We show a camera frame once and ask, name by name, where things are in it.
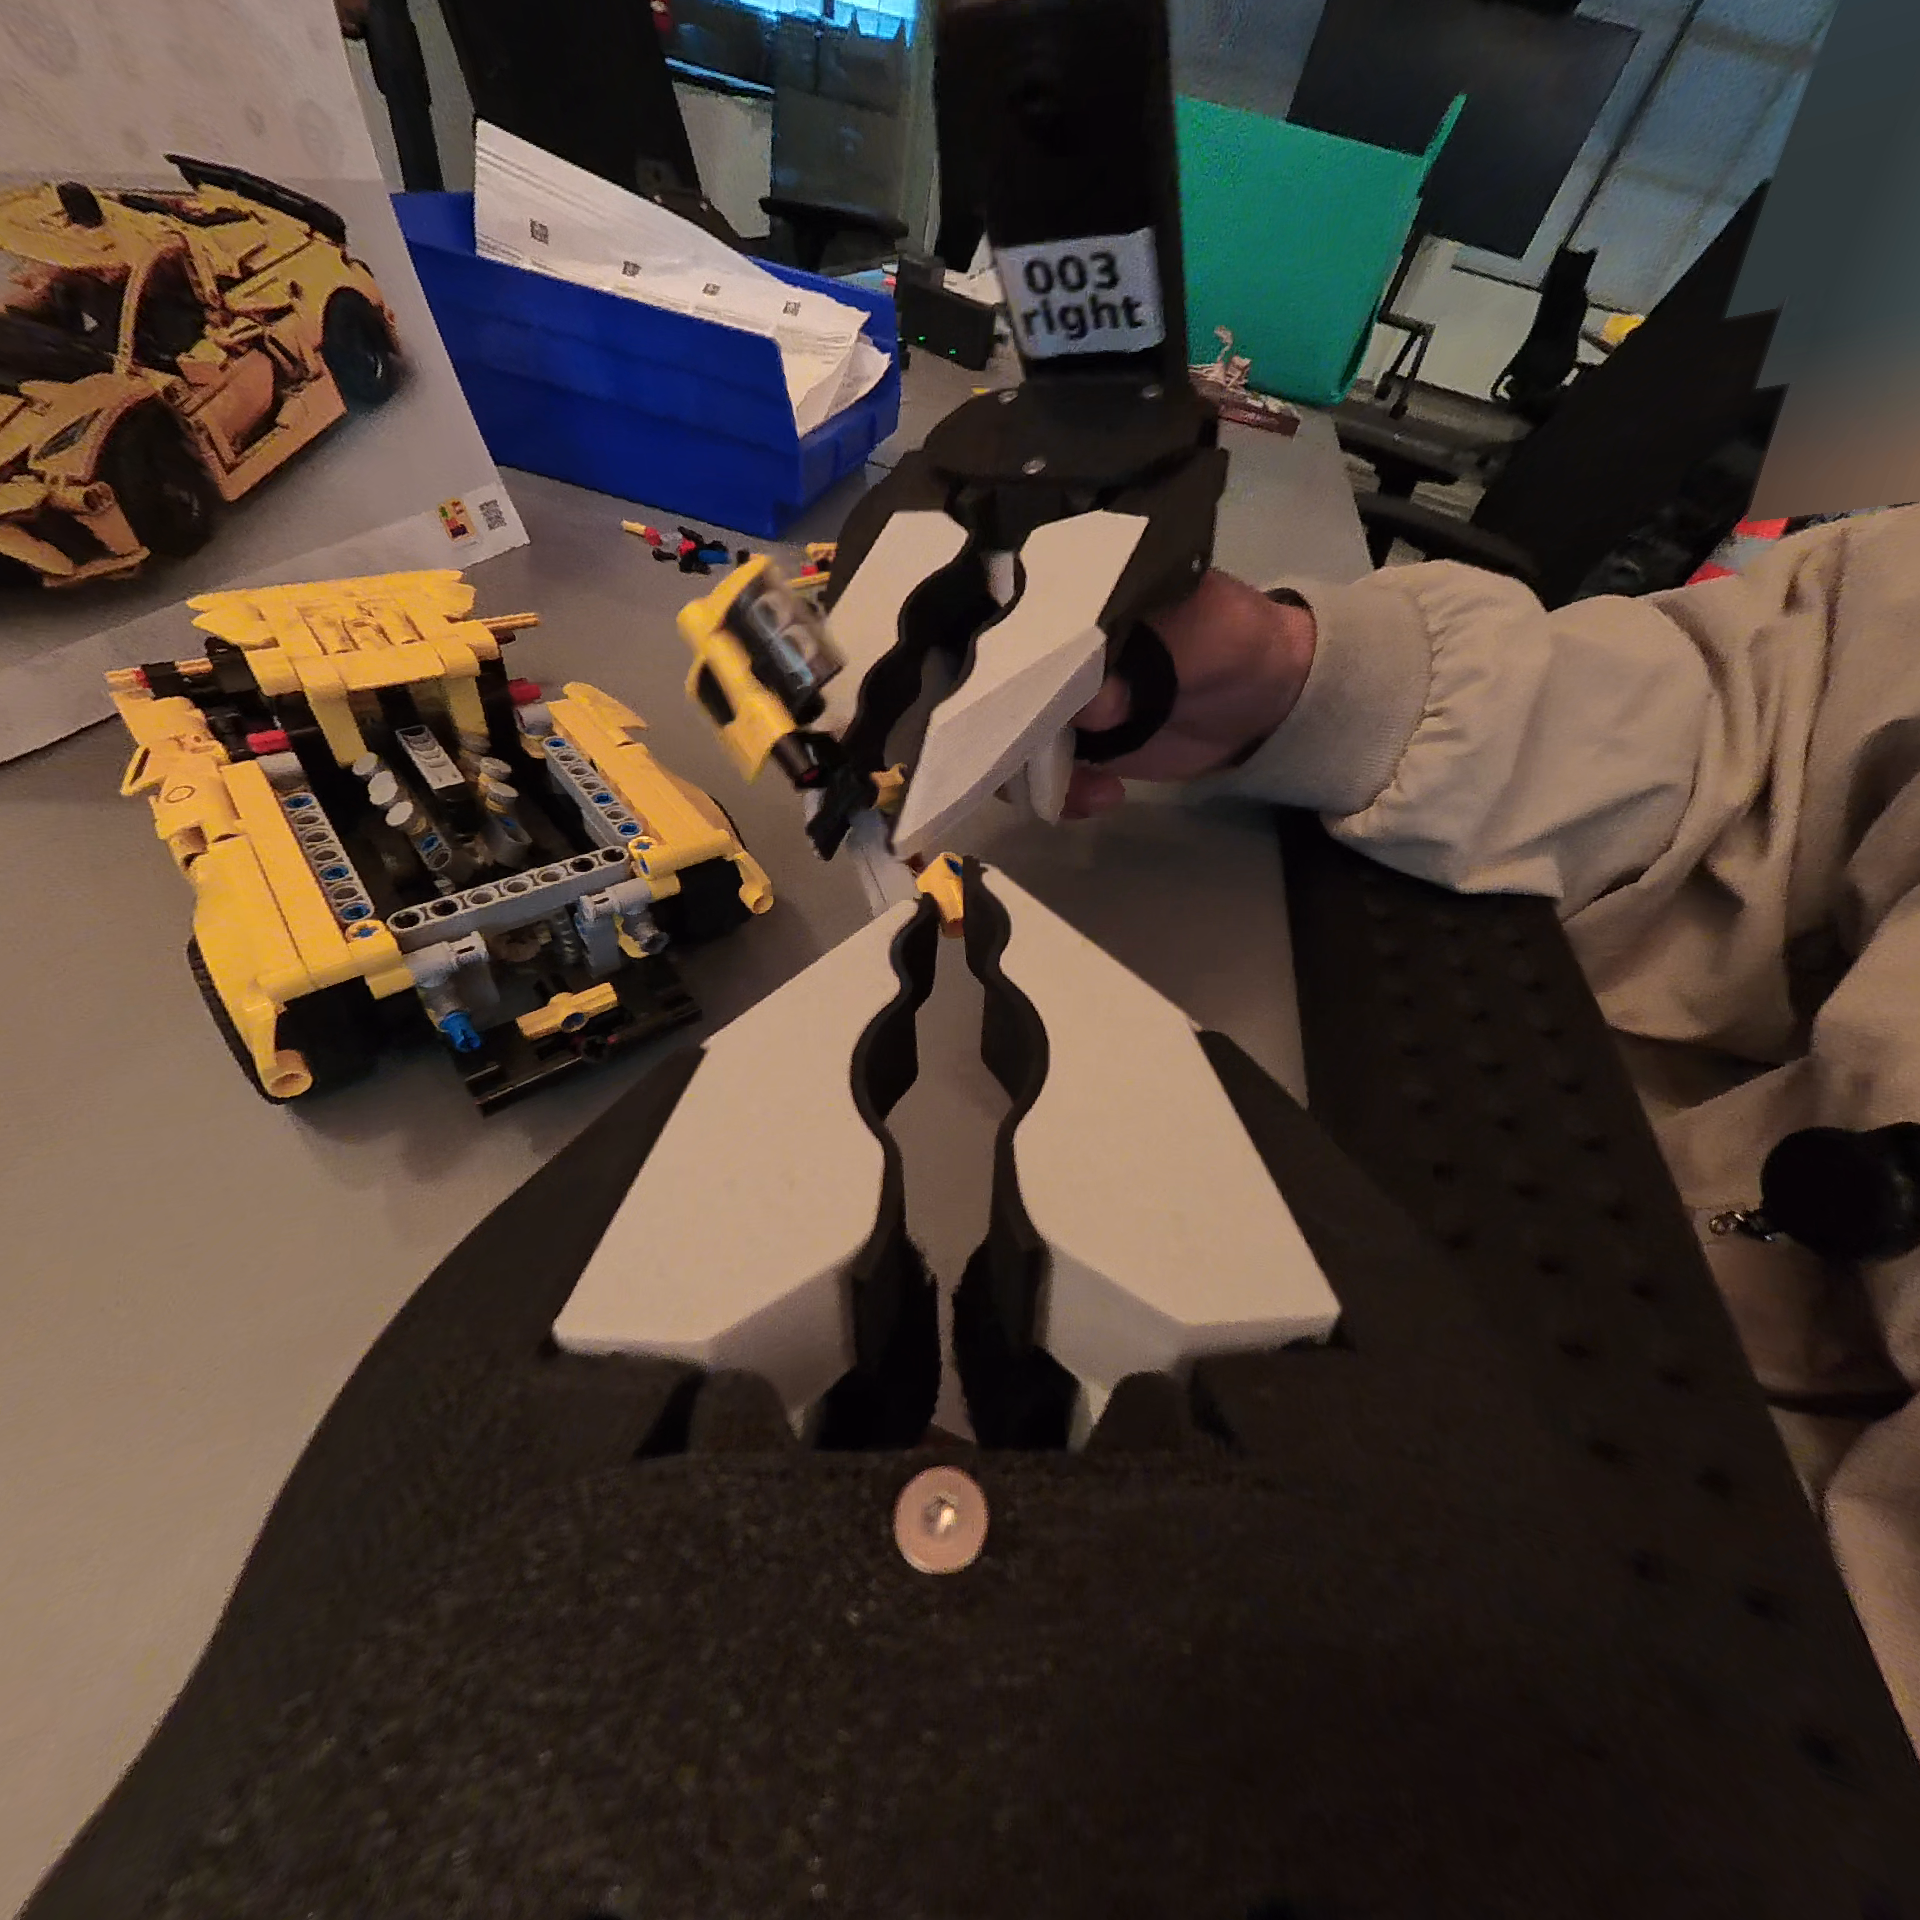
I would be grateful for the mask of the person's right forearm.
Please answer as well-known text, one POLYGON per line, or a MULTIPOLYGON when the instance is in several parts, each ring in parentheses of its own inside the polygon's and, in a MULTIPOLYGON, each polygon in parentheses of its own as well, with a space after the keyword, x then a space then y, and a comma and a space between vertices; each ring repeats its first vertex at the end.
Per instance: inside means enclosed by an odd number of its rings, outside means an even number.
POLYGON ((1308 684, 1231 793, 1557 903, 1637 1037, 1844 1071, 1916 1049, 1916 507, 1560 611, 1456 563, 1293 591, 1308 684))

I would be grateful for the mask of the red and black brick pins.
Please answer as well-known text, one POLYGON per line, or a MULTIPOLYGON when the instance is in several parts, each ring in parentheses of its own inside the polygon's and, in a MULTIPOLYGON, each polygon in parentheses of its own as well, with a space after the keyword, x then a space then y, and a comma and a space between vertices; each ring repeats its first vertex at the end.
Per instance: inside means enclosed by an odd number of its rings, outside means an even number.
POLYGON ((675 565, 688 577, 712 577, 721 569, 737 569, 753 559, 751 548, 729 547, 721 537, 705 534, 690 526, 663 531, 640 519, 625 519, 619 531, 626 537, 639 540, 657 563, 675 565))

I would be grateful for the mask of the white paper sheets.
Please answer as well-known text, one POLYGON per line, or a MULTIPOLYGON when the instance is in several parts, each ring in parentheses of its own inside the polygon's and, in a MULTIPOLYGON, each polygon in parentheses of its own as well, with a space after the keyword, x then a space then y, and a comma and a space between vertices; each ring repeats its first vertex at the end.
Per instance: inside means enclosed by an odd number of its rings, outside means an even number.
POLYGON ((799 431, 895 366, 874 313, 776 277, 706 228, 477 118, 473 237, 485 258, 776 343, 799 431))

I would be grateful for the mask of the black display panel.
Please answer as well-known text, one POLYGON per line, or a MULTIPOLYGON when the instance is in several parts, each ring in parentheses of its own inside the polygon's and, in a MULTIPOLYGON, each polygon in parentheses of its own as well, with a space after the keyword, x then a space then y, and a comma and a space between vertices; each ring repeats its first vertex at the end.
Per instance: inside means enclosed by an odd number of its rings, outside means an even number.
POLYGON ((473 116, 643 195, 703 195, 647 3, 441 3, 473 116))

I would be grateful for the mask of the car picture poster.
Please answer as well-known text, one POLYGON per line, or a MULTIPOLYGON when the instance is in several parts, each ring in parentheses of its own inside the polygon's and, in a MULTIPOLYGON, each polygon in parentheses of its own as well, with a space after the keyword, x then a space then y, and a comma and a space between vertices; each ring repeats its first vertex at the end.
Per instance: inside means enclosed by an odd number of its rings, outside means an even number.
POLYGON ((527 545, 328 5, 2 5, 2 757, 209 591, 527 545))

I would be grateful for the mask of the blue storage bin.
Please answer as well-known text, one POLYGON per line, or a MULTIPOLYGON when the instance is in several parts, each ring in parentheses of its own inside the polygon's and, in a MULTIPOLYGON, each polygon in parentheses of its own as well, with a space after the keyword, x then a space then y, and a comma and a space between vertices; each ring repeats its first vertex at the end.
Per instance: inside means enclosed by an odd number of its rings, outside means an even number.
POLYGON ((482 258, 469 195, 392 203, 500 467, 779 537, 897 431, 899 329, 883 291, 773 268, 794 294, 857 306, 883 354, 877 386, 800 436, 773 343, 482 258))

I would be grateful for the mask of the black perforated edge pad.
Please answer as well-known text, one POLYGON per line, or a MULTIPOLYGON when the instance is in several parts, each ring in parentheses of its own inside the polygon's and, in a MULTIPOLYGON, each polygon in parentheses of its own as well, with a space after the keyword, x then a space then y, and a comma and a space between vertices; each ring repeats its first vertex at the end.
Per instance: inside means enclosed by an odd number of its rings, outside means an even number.
POLYGON ((1551 903, 1453 897, 1284 810, 1312 1116, 1452 1255, 1588 1565, 1671 1915, 1916 1915, 1916 1761, 1551 903))

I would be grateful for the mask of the person's right hand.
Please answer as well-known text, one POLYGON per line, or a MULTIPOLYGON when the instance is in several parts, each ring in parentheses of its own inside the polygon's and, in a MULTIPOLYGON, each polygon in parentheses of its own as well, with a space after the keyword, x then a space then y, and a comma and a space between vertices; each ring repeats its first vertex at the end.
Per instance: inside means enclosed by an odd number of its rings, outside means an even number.
POLYGON ((1315 617, 1292 591, 1261 591, 1211 569, 1178 605, 1147 620, 1180 686, 1164 726, 1139 753, 1076 762, 1064 817, 1092 818, 1132 783, 1189 783, 1252 757, 1301 699, 1315 657, 1315 617))

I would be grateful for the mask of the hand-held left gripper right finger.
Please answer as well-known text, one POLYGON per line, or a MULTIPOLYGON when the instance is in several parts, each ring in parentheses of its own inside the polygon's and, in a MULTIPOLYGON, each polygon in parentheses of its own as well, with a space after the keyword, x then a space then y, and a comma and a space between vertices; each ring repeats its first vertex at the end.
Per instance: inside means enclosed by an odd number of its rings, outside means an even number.
POLYGON ((1338 1297, 1208 1035, 1025 887, 963 863, 1007 1092, 953 1359, 985 1449, 1067 1449, 1130 1377, 1327 1341, 1338 1297))

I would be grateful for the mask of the green folding board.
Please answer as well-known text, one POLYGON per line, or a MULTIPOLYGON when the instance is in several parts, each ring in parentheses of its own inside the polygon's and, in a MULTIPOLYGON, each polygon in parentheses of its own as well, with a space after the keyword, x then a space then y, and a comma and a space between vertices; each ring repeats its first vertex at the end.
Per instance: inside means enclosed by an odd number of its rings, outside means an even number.
POLYGON ((1178 94, 1194 363, 1226 329, 1261 393, 1344 403, 1465 103, 1403 153, 1178 94))

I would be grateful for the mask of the small yellow brick assembly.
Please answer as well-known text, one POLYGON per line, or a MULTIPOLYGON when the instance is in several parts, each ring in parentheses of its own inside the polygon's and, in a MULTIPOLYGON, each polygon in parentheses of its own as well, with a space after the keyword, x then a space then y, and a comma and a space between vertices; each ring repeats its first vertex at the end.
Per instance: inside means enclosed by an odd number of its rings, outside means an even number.
MULTIPOLYGON (((679 613, 679 636, 690 657, 688 701, 744 782, 776 772, 802 807, 808 796, 826 790, 844 807, 877 804, 897 826, 908 772, 888 758, 885 746, 857 746, 852 722, 829 719, 827 694, 849 677, 849 661, 800 580, 773 557, 754 556, 679 613)), ((929 905, 939 934, 956 941, 968 925, 964 860, 951 852, 903 860, 919 876, 913 905, 929 905)))

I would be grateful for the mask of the yellow toy brick car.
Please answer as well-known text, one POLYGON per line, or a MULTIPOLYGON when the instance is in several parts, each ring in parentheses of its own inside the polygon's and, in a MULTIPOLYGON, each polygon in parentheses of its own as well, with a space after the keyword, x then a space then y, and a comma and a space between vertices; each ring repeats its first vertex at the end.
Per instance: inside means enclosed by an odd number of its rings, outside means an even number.
POLYGON ((204 654, 114 670, 121 793, 194 897, 187 969, 271 1101, 431 1037, 497 1114, 698 1017, 675 957, 773 883, 583 681, 504 651, 460 569, 211 591, 204 654))

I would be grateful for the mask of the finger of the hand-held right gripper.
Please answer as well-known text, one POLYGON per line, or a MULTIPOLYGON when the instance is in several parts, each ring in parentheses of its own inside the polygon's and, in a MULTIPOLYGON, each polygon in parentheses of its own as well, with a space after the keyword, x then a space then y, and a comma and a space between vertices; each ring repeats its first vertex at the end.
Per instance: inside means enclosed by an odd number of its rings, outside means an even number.
POLYGON ((973 641, 971 665, 933 711, 895 826, 922 857, 1010 786, 1053 826, 1073 769, 1069 722, 1107 677, 1103 615, 1147 517, 1089 513, 1039 527, 1019 550, 1021 590, 973 641))
POLYGON ((956 519, 897 513, 836 590, 823 620, 840 670, 810 724, 823 739, 826 769, 808 817, 818 857, 834 857, 857 817, 874 810, 883 750, 922 698, 933 657, 953 657, 957 677, 908 772, 905 846, 931 851, 937 829, 1017 777, 1017 607, 996 602, 991 573, 956 519))

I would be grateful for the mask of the black office chair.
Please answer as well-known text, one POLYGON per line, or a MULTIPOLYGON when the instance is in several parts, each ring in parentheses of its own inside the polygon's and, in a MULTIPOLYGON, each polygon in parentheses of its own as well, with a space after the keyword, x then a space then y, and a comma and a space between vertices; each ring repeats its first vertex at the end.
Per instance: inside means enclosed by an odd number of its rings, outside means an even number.
POLYGON ((1408 545, 1547 607, 1685 583, 1747 517, 1785 396, 1762 386, 1778 310, 1731 310, 1767 191, 1762 180, 1653 315, 1565 386, 1473 517, 1359 495, 1373 563, 1408 545))

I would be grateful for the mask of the black electronic box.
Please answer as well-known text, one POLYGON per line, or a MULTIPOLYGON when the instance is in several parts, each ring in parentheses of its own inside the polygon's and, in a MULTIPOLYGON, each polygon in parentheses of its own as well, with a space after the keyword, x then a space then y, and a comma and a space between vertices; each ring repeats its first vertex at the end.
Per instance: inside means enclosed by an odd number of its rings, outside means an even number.
POLYGON ((903 346, 985 370, 996 348, 996 306, 956 292, 946 268, 925 253, 900 249, 897 263, 897 322, 903 346))

